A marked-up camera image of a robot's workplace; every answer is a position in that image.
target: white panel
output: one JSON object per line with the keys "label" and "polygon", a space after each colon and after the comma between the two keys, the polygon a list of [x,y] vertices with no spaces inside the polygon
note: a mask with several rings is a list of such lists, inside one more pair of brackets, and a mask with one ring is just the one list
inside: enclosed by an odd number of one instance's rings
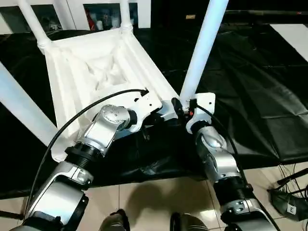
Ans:
{"label": "white panel", "polygon": [[73,17],[65,0],[53,0],[53,7],[57,13],[63,30],[75,30]]}
{"label": "white panel", "polygon": [[90,30],[83,3],[87,1],[67,0],[77,30]]}
{"label": "white panel", "polygon": [[271,24],[271,26],[308,62],[308,28],[305,25]]}
{"label": "white panel", "polygon": [[6,24],[2,14],[0,13],[0,35],[11,34],[12,31],[9,26]]}
{"label": "white panel", "polygon": [[138,0],[138,27],[151,27],[151,0]]}
{"label": "white panel", "polygon": [[[31,5],[51,5],[53,0],[28,0]],[[17,0],[0,0],[0,7],[17,6]]]}

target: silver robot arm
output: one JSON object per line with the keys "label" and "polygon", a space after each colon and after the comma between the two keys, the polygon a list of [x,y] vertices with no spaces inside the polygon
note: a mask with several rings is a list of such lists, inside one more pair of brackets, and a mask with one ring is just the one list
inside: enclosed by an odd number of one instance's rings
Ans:
{"label": "silver robot arm", "polygon": [[12,231],[76,230],[89,199],[84,191],[93,181],[93,171],[106,155],[118,131],[136,124],[134,111],[105,105],[35,197],[30,201],[22,226]]}
{"label": "silver robot arm", "polygon": [[207,120],[197,121],[190,130],[195,135],[197,153],[221,206],[221,219],[228,225],[225,230],[276,231],[255,198],[252,186],[244,181],[236,160],[227,151],[225,139]]}

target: wire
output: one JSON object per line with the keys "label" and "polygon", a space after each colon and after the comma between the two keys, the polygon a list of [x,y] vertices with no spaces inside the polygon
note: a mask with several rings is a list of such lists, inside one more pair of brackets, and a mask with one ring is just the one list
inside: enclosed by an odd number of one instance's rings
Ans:
{"label": "wire", "polygon": [[[278,165],[278,167],[279,167],[279,169],[280,169],[280,171],[282,172],[282,175],[283,175],[283,178],[285,178],[285,173],[284,173],[284,171],[283,171],[283,169],[282,169],[282,167],[280,166],[280,165]],[[287,188],[287,184],[285,184],[285,186],[282,188],[282,191],[284,191],[284,192],[288,192],[288,188]]]}
{"label": "wire", "polygon": [[[227,129],[225,129],[225,127],[223,126],[223,124],[219,121],[219,119],[216,118],[216,116],[214,116],[212,113],[210,113],[208,110],[206,110],[205,108],[201,107],[200,105],[197,105],[197,108],[200,108],[202,111],[204,111],[205,113],[207,113],[216,123],[219,124],[220,128],[225,132],[226,136],[228,137],[228,140],[232,146],[232,149],[234,151],[234,159],[237,163],[237,167],[240,171],[240,174],[245,182],[246,185],[248,185],[248,182],[247,182],[247,179],[246,179],[246,176],[245,176],[245,173],[244,173],[244,170],[240,164],[240,162],[238,161],[238,152],[237,152],[237,149],[235,147],[235,144],[228,132]],[[271,223],[273,224],[273,226],[276,228],[277,231],[281,231],[280,228],[278,227],[277,223],[275,222],[275,220],[271,217],[271,215],[269,214],[269,212],[265,209],[265,207],[261,204],[261,202],[257,199],[257,197],[254,195],[255,199],[258,201],[258,203],[260,204],[260,207],[261,209],[264,211],[264,213],[266,214],[266,216],[269,218],[269,220],[271,221]]]}
{"label": "wire", "polygon": [[[295,167],[296,167],[296,164],[294,164],[294,166],[293,166],[293,174],[295,174]],[[295,181],[295,184],[296,184],[297,187],[298,187],[298,190],[300,190],[300,187],[299,187],[299,185],[298,185],[298,183],[297,183],[296,178],[294,178],[294,181]]]}
{"label": "wire", "polygon": [[39,178],[39,173],[42,169],[42,166],[47,158],[47,155],[48,153],[51,151],[51,148],[52,146],[54,145],[54,143],[56,142],[56,140],[59,138],[59,136],[61,135],[61,133],[71,124],[73,123],[77,118],[79,118],[83,113],[85,113],[87,110],[93,108],[94,106],[98,105],[99,103],[103,102],[103,101],[106,101],[112,97],[115,97],[117,95],[120,95],[120,94],[124,94],[124,93],[128,93],[128,92],[135,92],[135,91],[138,91],[140,93],[147,93],[147,90],[140,90],[140,89],[129,89],[129,90],[122,90],[122,91],[119,91],[117,93],[114,93],[114,94],[111,94],[111,95],[108,95],[104,98],[101,98],[93,103],[91,103],[89,106],[85,107],[84,109],[82,109],[80,112],[78,112],[75,116],[73,116],[69,121],[67,121],[60,129],[59,131],[54,135],[54,137],[52,138],[52,140],[50,141],[48,147],[47,147],[47,150],[39,164],[39,168],[38,168],[38,171],[34,177],[34,180],[33,180],[33,183],[32,183],[32,187],[31,187],[31,190],[30,190],[30,195],[29,195],[29,198],[28,198],[28,201],[27,201],[27,204],[26,204],[26,209],[25,209],[25,212],[28,211],[28,206],[29,206],[29,201],[32,199],[33,197],[33,193],[34,193],[34,189],[35,189],[35,185],[38,181],[38,178]]}
{"label": "wire", "polygon": [[220,128],[221,128],[221,129],[224,131],[224,133],[226,134],[226,136],[227,136],[227,138],[228,138],[228,140],[229,140],[229,142],[230,142],[230,144],[231,144],[231,146],[232,146],[232,149],[233,149],[233,151],[234,151],[233,157],[234,157],[235,161],[237,162],[237,165],[238,165],[237,167],[238,167],[238,169],[239,169],[239,171],[240,171],[240,174],[241,174],[241,176],[242,176],[242,178],[243,178],[245,184],[248,185],[248,181],[247,181],[247,178],[246,178],[246,176],[245,176],[245,174],[244,174],[243,167],[242,167],[241,163],[238,161],[238,156],[239,156],[239,154],[238,154],[238,152],[237,152],[237,149],[236,149],[236,147],[235,147],[235,144],[234,144],[234,142],[233,142],[233,140],[232,140],[232,138],[231,138],[229,132],[225,129],[225,127],[224,127],[223,124],[219,121],[219,119],[216,118],[216,116],[214,116],[212,113],[210,113],[208,110],[206,110],[205,108],[201,107],[200,105],[197,105],[197,108],[200,108],[202,111],[204,111],[205,113],[207,113],[216,123],[219,124]]}

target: floor tile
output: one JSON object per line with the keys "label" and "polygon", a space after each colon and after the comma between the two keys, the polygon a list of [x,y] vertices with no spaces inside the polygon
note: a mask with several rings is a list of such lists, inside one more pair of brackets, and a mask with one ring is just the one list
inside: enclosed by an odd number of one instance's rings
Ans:
{"label": "floor tile", "polygon": [[213,188],[213,186],[212,186],[212,184],[209,180],[207,181],[207,185],[208,185],[208,188],[209,188],[209,191],[210,191],[210,195],[211,195],[212,203],[213,203],[215,213],[216,213],[216,216],[217,216],[217,219],[218,219],[219,227],[226,227],[227,225],[220,219],[220,216],[221,216],[220,204],[219,204],[218,199],[216,197],[214,188]]}
{"label": "floor tile", "polygon": [[219,228],[205,181],[176,178],[132,183],[120,185],[119,195],[120,208],[125,209],[133,231],[167,231],[173,212],[190,213],[209,229]]}
{"label": "floor tile", "polygon": [[281,173],[279,173],[279,169],[277,167],[267,168],[266,171],[264,169],[249,169],[245,170],[245,175],[248,182],[254,188],[254,194],[258,198],[258,200],[263,204],[266,210],[270,213],[273,218],[281,218],[283,217],[279,214],[276,209],[270,203],[270,195],[267,192],[267,189],[273,187],[273,184],[281,179]]}
{"label": "floor tile", "polygon": [[[0,200],[0,210],[12,212],[12,213],[21,213],[23,198],[13,198],[7,200]],[[9,218],[0,218],[0,227],[1,230],[10,230],[18,225],[18,220],[9,219]]]}
{"label": "floor tile", "polygon": [[279,218],[275,219],[275,222],[281,231],[303,231],[305,230],[307,220],[293,221],[287,218]]}
{"label": "floor tile", "polygon": [[86,192],[89,203],[78,231],[98,231],[102,221],[119,208],[119,186],[92,188]]}

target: black cloth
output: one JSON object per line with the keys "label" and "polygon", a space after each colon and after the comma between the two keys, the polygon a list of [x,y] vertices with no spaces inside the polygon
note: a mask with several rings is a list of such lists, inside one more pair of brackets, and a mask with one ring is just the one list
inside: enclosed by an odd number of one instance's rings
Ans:
{"label": "black cloth", "polygon": [[[134,34],[180,93],[200,28],[136,29]],[[90,31],[50,32],[51,40]],[[31,33],[0,36],[0,61],[55,123],[45,58]],[[215,115],[233,137],[244,168],[308,160],[307,62],[270,26],[219,31],[197,92],[216,94]],[[46,147],[3,105],[0,198],[25,195]],[[146,140],[144,133],[150,137]],[[113,143],[94,186],[201,176],[193,140],[177,120]],[[40,182],[56,163],[46,161]]]}

